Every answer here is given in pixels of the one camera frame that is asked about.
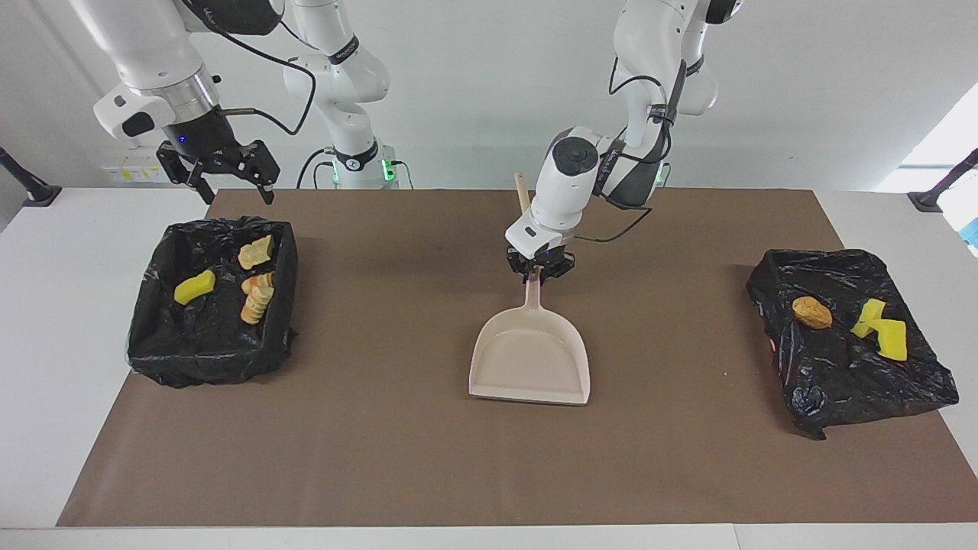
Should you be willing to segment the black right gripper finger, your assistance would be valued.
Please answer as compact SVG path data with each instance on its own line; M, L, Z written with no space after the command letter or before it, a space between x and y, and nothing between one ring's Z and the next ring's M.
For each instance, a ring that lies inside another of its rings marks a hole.
M199 197L211 205L215 199L213 188L203 177L205 164L196 157L186 157L176 150L170 141L164 141L157 147L156 156L168 180L178 186L185 186L196 191Z
M274 202L274 185L279 175L279 164L262 140L255 140L244 147L245 180L256 187L266 205Z

